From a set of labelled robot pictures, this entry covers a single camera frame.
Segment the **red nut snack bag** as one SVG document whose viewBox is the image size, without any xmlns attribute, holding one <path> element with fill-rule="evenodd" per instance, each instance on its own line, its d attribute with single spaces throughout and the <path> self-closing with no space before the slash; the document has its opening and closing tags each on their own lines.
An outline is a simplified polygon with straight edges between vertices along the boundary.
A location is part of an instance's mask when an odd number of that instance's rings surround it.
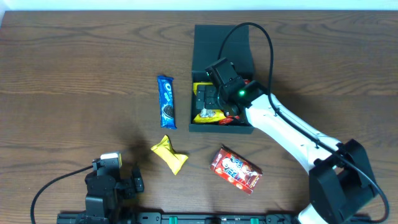
<svg viewBox="0 0 398 224">
<path fill-rule="evenodd" d="M 247 99 L 248 93 L 245 86 L 250 82 L 251 80 L 248 79 L 240 79 L 217 88 L 217 103 L 226 116 L 225 119 L 219 121 L 219 125 L 246 124 L 244 109 L 245 106 L 250 105 L 250 101 Z"/>
</svg>

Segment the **yellow nut snack bag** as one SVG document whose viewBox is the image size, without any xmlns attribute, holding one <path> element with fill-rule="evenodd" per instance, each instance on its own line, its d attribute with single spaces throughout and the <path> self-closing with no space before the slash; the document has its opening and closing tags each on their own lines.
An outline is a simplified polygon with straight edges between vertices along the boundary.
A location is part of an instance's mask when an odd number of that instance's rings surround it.
<svg viewBox="0 0 398 224">
<path fill-rule="evenodd" d="M 212 86 L 213 84 L 211 82 L 195 82 L 193 84 L 193 93 L 197 95 L 198 87 L 207 85 Z M 202 109 L 201 112 L 195 116 L 193 122 L 196 124 L 214 123 L 219 122 L 225 118 L 226 116 L 224 115 L 224 112 L 222 110 Z"/>
</svg>

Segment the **red Meiji panda biscuit box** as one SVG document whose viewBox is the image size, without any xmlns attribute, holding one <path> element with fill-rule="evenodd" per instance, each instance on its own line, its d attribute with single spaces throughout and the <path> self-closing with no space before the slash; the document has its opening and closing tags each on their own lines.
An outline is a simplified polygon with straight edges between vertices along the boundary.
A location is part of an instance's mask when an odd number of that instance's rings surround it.
<svg viewBox="0 0 398 224">
<path fill-rule="evenodd" d="M 225 145 L 216 152 L 210 170 L 248 195 L 254 192 L 262 177 L 262 170 L 258 166 Z"/>
</svg>

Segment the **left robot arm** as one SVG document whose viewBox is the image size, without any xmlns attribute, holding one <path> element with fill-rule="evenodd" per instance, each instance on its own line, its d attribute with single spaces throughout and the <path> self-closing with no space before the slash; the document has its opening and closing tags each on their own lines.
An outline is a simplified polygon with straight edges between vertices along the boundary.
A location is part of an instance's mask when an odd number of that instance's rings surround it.
<svg viewBox="0 0 398 224">
<path fill-rule="evenodd" d="M 93 172 L 85 177 L 86 210 L 77 215 L 75 223 L 117 223 L 122 220 L 123 203 L 143 192 L 144 182 L 137 165 L 125 179 L 120 170 L 121 161 L 117 158 L 93 161 Z"/>
</svg>

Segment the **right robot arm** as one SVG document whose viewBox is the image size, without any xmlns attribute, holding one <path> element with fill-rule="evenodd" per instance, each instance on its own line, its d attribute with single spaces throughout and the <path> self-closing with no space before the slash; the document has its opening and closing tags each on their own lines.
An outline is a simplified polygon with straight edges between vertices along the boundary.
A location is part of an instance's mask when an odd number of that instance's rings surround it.
<svg viewBox="0 0 398 224">
<path fill-rule="evenodd" d="M 352 139 L 342 143 L 319 132 L 256 81 L 199 82 L 194 84 L 193 93 L 200 110 L 222 109 L 245 115 L 247 124 L 270 136 L 305 169 L 310 203 L 294 218 L 295 223 L 372 223 L 357 213 L 377 196 L 385 208 L 378 222 L 388 218 L 386 195 L 359 142 Z"/>
</svg>

